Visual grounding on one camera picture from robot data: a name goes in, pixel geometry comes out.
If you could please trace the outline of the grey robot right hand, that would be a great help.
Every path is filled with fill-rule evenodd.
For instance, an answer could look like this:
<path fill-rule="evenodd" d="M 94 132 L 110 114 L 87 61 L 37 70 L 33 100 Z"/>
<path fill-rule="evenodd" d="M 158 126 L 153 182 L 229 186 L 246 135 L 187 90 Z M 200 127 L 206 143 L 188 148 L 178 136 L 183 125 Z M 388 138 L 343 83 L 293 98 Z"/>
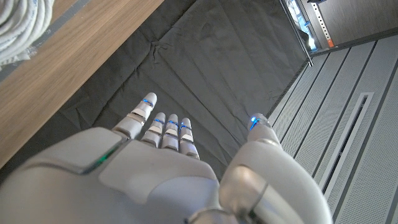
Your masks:
<path fill-rule="evenodd" d="M 267 118 L 217 178 L 188 118 L 159 113 L 154 93 L 112 129 L 90 128 L 26 160 L 1 183 L 2 223 L 331 223 L 311 175 Z"/>

